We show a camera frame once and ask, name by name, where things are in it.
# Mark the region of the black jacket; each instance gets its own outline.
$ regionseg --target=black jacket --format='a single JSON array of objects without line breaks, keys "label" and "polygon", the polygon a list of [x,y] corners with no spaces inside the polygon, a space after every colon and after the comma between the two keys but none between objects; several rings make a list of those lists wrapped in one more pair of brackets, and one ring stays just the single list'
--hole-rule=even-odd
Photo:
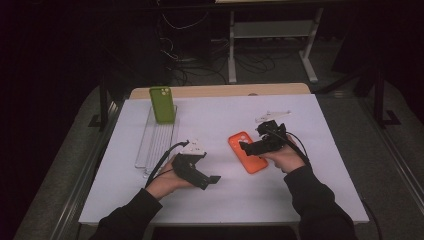
[{"label": "black jacket", "polygon": [[[298,168],[284,181],[293,196],[293,207],[301,217],[299,234],[302,240],[357,239],[352,219],[336,204],[333,191],[322,184],[310,168]],[[141,189],[131,202],[103,218],[91,239],[140,240],[161,208],[155,198]]]}]

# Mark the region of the green phone case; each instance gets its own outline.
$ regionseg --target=green phone case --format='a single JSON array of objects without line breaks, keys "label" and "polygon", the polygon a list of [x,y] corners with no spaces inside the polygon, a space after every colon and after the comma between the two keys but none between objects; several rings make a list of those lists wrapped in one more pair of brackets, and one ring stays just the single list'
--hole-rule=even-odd
[{"label": "green phone case", "polygon": [[155,86],[150,88],[149,93],[156,122],[159,124],[174,123],[175,110],[171,89],[165,86]]}]

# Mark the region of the white tabletop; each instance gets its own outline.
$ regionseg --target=white tabletop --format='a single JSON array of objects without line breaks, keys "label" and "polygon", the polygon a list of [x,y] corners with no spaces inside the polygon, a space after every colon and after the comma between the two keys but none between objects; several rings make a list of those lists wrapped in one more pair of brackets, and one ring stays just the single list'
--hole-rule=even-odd
[{"label": "white tabletop", "polygon": [[[255,118],[267,111],[288,111],[277,120],[301,139],[315,175],[336,195],[336,202],[354,222],[368,222],[355,187],[343,164],[316,97],[270,95],[176,98],[178,141],[197,138],[207,155],[196,167],[205,175],[220,175],[205,191],[183,189],[161,200],[155,224],[281,224],[300,220],[291,205],[284,173],[270,164],[248,174],[228,145],[228,137],[246,131],[254,141]],[[97,224],[117,207],[127,204],[143,188],[142,170],[134,167],[146,125],[150,100],[127,100],[119,116],[79,222]]]}]

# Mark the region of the orange phone case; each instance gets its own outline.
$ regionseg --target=orange phone case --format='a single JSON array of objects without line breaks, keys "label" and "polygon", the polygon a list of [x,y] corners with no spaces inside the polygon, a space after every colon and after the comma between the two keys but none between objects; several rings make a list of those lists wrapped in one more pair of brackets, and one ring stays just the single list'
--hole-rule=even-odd
[{"label": "orange phone case", "polygon": [[231,149],[233,149],[248,173],[253,174],[268,166],[268,162],[263,158],[253,155],[247,156],[246,152],[240,147],[240,141],[246,143],[252,143],[253,141],[246,132],[239,132],[228,138],[228,144],[230,144]]}]

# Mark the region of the person's arm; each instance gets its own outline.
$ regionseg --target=person's arm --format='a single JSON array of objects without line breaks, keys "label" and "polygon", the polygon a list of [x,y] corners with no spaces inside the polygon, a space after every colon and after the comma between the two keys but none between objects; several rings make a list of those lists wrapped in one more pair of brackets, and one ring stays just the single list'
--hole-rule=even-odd
[{"label": "person's arm", "polygon": [[293,149],[285,145],[261,156],[273,160],[276,167],[287,173],[284,181],[292,194],[293,207],[300,215],[302,240],[357,239],[352,219],[337,205],[333,191],[315,177]]},{"label": "person's arm", "polygon": [[142,239],[147,225],[162,208],[159,200],[176,189],[193,186],[172,171],[171,162],[168,162],[158,177],[146,189],[141,189],[127,205],[115,209],[109,216],[100,220],[90,239]]}]

